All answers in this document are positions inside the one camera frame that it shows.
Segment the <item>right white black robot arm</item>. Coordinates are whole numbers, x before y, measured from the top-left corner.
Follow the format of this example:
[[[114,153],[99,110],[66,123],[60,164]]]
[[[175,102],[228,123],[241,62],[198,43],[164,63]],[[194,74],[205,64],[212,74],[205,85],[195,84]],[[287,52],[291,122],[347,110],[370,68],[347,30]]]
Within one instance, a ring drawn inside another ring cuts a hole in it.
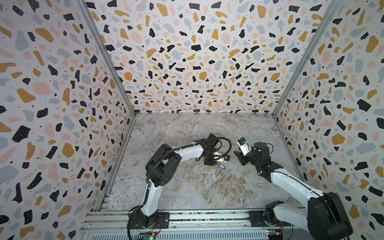
[[[282,188],[303,205],[298,208],[283,201],[267,204],[264,212],[267,225],[286,222],[307,231],[315,240],[342,240],[353,233],[337,194],[315,189],[273,162],[267,143],[257,142],[250,147],[244,138],[240,138],[237,144],[239,149],[235,155],[242,166],[255,166],[259,176]]]

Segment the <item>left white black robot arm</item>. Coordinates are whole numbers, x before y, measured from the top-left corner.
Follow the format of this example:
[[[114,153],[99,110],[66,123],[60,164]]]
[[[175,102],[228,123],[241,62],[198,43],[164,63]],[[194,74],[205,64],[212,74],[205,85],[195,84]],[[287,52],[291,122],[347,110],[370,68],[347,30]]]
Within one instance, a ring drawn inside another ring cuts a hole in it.
[[[181,147],[161,145],[146,164],[147,186],[144,199],[140,205],[131,209],[127,229],[148,229],[156,222],[161,222],[158,216],[160,196],[163,187],[174,177],[180,163],[203,158],[206,166],[215,166],[230,160],[231,148],[229,139],[213,134]]]

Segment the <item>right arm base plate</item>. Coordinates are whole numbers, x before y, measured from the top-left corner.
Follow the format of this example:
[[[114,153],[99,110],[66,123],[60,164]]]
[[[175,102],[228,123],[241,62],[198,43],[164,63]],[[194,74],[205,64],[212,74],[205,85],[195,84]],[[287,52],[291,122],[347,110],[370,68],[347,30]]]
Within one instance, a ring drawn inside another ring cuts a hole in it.
[[[252,227],[290,227],[291,224],[278,221],[275,217],[270,218],[265,210],[249,211],[249,218]]]

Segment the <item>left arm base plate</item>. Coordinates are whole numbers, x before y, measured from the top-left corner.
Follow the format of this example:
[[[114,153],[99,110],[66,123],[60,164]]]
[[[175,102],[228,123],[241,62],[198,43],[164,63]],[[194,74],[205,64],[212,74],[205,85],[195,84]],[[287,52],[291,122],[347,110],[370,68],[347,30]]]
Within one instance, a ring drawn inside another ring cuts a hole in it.
[[[155,212],[149,217],[142,211],[132,214],[131,221],[128,227],[134,230],[153,229],[154,227],[160,229],[167,229],[169,227],[170,213],[169,212]]]

